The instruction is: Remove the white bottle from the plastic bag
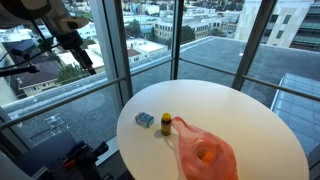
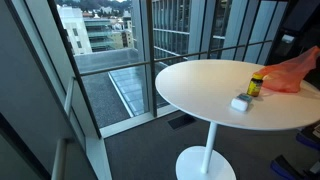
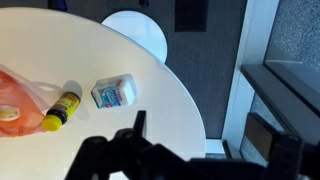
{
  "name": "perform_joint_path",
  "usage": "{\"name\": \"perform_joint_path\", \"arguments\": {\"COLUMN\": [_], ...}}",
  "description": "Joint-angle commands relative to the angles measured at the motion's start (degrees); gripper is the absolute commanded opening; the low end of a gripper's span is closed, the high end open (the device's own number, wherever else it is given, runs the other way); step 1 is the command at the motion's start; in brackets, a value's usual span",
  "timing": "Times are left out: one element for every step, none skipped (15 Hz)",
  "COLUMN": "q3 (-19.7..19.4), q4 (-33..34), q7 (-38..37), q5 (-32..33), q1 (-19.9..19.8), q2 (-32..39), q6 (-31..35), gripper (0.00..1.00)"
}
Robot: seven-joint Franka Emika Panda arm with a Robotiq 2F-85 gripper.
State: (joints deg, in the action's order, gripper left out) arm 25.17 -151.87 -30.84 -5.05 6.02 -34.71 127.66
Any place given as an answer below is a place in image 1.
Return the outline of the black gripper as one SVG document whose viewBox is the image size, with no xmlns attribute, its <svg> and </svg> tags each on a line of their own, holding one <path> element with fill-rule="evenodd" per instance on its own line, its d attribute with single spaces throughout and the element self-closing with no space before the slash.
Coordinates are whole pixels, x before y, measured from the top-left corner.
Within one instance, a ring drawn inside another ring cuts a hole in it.
<svg viewBox="0 0 320 180">
<path fill-rule="evenodd" d="M 65 50 L 69 50 L 72 53 L 73 57 L 84 70 L 87 70 L 91 75 L 96 73 L 90 57 L 87 52 L 81 48 L 83 40 L 77 31 L 58 35 L 57 40 Z"/>
</svg>

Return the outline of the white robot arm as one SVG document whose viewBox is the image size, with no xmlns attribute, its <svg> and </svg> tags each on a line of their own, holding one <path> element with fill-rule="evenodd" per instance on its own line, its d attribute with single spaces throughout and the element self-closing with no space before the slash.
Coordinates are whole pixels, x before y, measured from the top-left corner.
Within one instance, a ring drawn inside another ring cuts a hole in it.
<svg viewBox="0 0 320 180">
<path fill-rule="evenodd" d="M 38 69 L 31 61 L 44 52 L 62 46 L 69 50 L 84 70 L 91 75 L 96 73 L 93 62 L 85 50 L 81 48 L 83 40 L 78 29 L 86 26 L 89 19 L 71 16 L 63 0 L 0 0 L 0 28 L 10 29 L 19 25 L 32 24 L 36 29 L 35 21 L 41 19 L 57 44 L 49 43 L 43 39 L 40 43 L 41 51 L 25 58 L 22 62 L 0 68 L 0 76 L 9 76 L 21 73 L 37 73 Z"/>
</svg>

